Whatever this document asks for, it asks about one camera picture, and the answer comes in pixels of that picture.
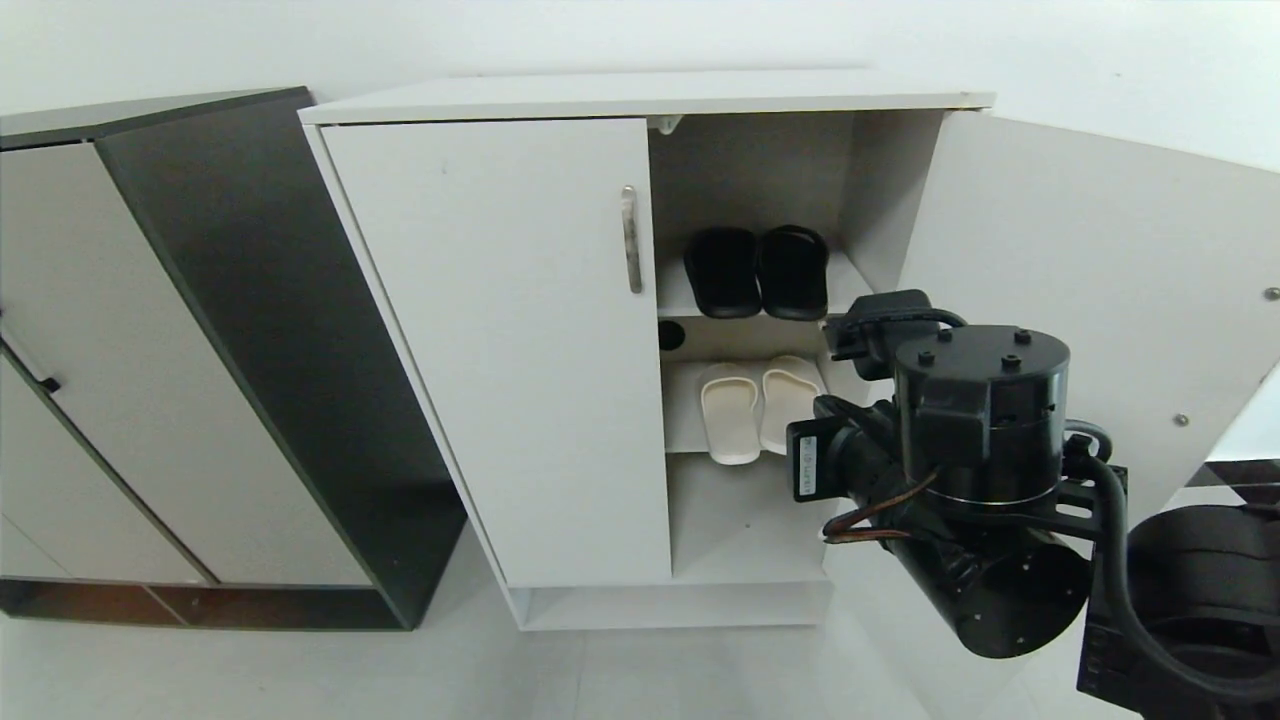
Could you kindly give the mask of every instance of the black cable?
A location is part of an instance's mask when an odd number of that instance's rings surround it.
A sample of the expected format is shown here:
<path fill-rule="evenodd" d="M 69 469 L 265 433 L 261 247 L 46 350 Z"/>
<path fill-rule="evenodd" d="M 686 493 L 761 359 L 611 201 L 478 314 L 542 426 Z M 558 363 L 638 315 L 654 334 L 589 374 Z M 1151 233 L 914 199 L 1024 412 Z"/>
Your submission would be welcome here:
<path fill-rule="evenodd" d="M 934 322 L 946 323 L 952 328 L 963 328 L 969 323 L 964 322 L 964 318 L 956 315 L 950 310 L 940 310 L 937 307 L 908 307 L 901 310 L 884 310 L 881 313 L 868 313 L 865 315 L 858 315 L 850 318 L 849 315 L 842 316 L 836 323 L 840 324 L 842 329 L 855 329 L 859 325 L 874 325 L 879 323 L 905 323 L 905 322 Z"/>
<path fill-rule="evenodd" d="M 1069 433 L 1083 433 L 1098 441 L 1098 460 L 1103 462 L 1111 460 L 1111 448 L 1114 447 L 1111 443 L 1111 436 L 1108 436 L 1101 425 L 1094 425 L 1087 420 L 1069 419 L 1062 429 Z"/>
<path fill-rule="evenodd" d="M 1165 673 L 1184 684 L 1208 693 L 1219 701 L 1260 705 L 1280 697 L 1280 666 L 1248 679 L 1220 678 L 1188 666 L 1165 650 L 1165 646 L 1151 637 L 1138 619 L 1129 596 L 1129 525 L 1125 519 L 1125 492 L 1120 478 L 1097 457 L 1080 460 L 1084 475 L 1093 479 L 1102 493 L 1103 534 L 1102 534 L 1102 573 L 1107 605 L 1116 625 L 1138 652 Z"/>

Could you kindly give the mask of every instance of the white slipper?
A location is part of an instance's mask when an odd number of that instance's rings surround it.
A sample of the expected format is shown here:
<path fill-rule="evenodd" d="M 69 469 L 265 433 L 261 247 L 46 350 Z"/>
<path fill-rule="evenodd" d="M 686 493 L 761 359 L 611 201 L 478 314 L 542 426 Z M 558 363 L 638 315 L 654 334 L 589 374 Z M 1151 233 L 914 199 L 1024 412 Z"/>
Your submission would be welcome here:
<path fill-rule="evenodd" d="M 760 389 L 755 380 L 740 365 L 721 363 L 703 370 L 699 384 L 712 460 L 721 465 L 746 465 L 759 457 L 755 404 Z"/>
<path fill-rule="evenodd" d="M 794 355 L 774 357 L 764 370 L 764 420 L 760 445 L 787 454 L 787 424 L 813 419 L 813 398 L 827 392 L 818 366 Z"/>

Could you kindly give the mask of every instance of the gray cabinet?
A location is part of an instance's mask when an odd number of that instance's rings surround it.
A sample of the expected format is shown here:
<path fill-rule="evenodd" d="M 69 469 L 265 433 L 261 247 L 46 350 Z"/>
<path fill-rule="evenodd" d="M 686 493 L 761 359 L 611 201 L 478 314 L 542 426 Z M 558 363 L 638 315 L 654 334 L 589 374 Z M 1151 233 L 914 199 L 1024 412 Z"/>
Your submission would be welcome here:
<path fill-rule="evenodd" d="M 465 514 L 298 126 L 310 102 L 4 119 L 10 612 L 76 615 L 50 600 L 65 587 L 12 585 L 42 566 L 155 585 L 86 607 L 195 624 L 421 619 Z"/>
<path fill-rule="evenodd" d="M 198 583 L 169 542 L 96 462 L 38 388 L 0 357 L 0 492 L 14 530 L 0 544 L 0 574 L 86 580 Z M 40 562 L 27 543 L 49 560 Z"/>

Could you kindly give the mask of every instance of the metal handle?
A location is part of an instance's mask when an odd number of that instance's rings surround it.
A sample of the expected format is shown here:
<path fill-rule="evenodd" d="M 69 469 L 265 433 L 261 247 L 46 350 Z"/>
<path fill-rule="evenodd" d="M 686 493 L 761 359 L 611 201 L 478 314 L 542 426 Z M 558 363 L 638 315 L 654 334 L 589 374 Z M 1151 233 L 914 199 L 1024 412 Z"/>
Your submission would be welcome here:
<path fill-rule="evenodd" d="M 31 377 L 36 378 L 36 384 L 45 388 L 45 392 L 52 395 L 63 387 L 56 378 L 51 374 L 45 373 L 44 369 L 35 361 L 31 352 L 23 347 L 15 337 L 13 337 L 13 331 L 4 327 L 4 311 L 0 310 L 0 343 L 8 348 L 10 359 L 19 363 L 23 368 L 31 373 Z"/>
<path fill-rule="evenodd" d="M 636 240 L 636 188 L 630 184 L 622 188 L 622 246 L 627 252 L 627 281 L 631 292 L 640 295 L 644 286 L 640 282 L 640 245 Z"/>

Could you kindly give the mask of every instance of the hole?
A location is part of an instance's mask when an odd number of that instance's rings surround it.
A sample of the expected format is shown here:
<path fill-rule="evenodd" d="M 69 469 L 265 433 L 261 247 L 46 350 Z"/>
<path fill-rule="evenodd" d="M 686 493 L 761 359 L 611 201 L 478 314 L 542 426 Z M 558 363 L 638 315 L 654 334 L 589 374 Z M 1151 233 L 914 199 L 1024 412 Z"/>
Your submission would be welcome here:
<path fill-rule="evenodd" d="M 1057 511 L 1062 515 L 1070 515 L 1071 518 L 1083 518 L 1088 520 L 1093 518 L 1093 511 L 1088 507 L 1076 507 L 1074 505 L 1059 505 Z"/>
<path fill-rule="evenodd" d="M 675 320 L 660 320 L 658 323 L 658 350 L 677 350 L 685 345 L 685 328 Z"/>

